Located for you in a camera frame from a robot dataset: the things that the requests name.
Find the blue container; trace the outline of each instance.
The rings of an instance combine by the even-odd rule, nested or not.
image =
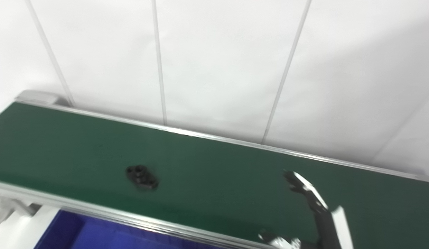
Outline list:
[[[35,249],[220,249],[80,214],[59,211]]]

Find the black object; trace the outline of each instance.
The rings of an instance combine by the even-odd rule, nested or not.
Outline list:
[[[125,173],[136,186],[146,189],[156,189],[159,185],[156,177],[143,165],[127,167]]]

